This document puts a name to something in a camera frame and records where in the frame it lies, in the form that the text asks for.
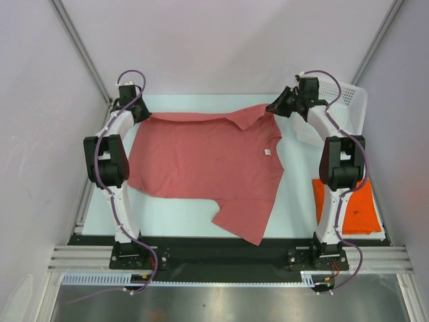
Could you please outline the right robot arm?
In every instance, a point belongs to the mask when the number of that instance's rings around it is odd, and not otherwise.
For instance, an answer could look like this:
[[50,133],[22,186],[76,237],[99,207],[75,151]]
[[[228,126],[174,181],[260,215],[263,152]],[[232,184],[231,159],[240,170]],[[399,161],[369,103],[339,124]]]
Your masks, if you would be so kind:
[[320,83],[313,70],[295,76],[298,84],[286,87],[265,110],[280,117],[297,113],[311,125],[324,141],[319,164],[319,177],[324,185],[322,217],[314,233],[314,249],[309,261],[317,269],[325,269],[340,252],[343,241],[343,222],[348,196],[362,189],[369,175],[369,161],[365,151],[365,138],[342,129],[330,114],[330,108],[341,97],[341,86],[331,74],[338,89],[330,102],[319,97]]

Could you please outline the pink red t shirt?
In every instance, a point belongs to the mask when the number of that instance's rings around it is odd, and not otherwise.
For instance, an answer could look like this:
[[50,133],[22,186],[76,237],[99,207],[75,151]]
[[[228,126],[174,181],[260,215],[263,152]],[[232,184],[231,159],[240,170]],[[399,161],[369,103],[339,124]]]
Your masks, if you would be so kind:
[[259,245],[284,169],[282,138],[263,104],[230,113],[154,113],[129,155],[129,186],[153,197],[208,199],[213,223]]

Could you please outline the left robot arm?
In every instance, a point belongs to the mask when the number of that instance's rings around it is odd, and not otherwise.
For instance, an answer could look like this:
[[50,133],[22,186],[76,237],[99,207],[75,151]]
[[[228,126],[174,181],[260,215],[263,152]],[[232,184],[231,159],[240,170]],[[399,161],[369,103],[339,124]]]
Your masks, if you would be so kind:
[[143,89],[131,81],[120,84],[119,98],[103,126],[94,136],[84,138],[83,147],[88,179],[105,196],[115,227],[115,241],[131,244],[140,236],[140,228],[131,214],[127,194],[130,165],[123,140],[134,125],[151,113],[143,101]]

